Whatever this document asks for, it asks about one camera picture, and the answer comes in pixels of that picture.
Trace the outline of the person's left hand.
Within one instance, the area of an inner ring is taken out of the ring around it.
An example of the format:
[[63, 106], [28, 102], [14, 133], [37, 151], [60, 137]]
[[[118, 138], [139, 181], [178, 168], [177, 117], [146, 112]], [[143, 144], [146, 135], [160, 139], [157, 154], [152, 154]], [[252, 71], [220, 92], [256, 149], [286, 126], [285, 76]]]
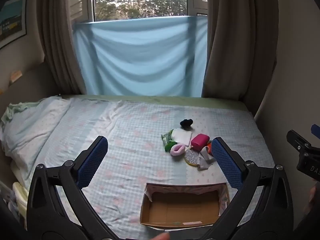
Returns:
[[170, 240], [170, 234], [168, 232], [161, 233], [150, 240]]

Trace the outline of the person's right hand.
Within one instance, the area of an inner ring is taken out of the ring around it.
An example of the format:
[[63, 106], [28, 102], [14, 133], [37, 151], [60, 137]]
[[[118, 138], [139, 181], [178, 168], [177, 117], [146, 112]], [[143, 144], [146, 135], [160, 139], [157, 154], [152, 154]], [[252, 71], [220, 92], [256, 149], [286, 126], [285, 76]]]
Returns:
[[319, 209], [319, 181], [311, 188], [309, 193], [309, 202], [304, 209], [304, 213], [307, 215], [310, 211]]

